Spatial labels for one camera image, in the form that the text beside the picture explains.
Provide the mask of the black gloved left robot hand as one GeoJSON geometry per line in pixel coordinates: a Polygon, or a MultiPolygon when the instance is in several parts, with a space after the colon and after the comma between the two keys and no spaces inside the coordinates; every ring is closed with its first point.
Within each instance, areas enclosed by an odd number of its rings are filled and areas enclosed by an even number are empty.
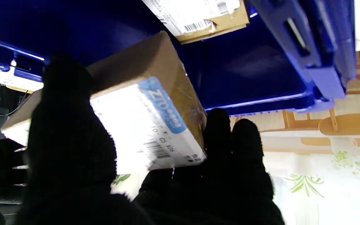
{"type": "Polygon", "coordinates": [[[207,117],[207,159],[197,167],[150,171],[138,195],[111,194],[116,148],[90,105],[92,78],[70,57],[45,68],[33,111],[29,178],[18,225],[284,225],[263,163],[257,126],[215,108],[207,117]]]}

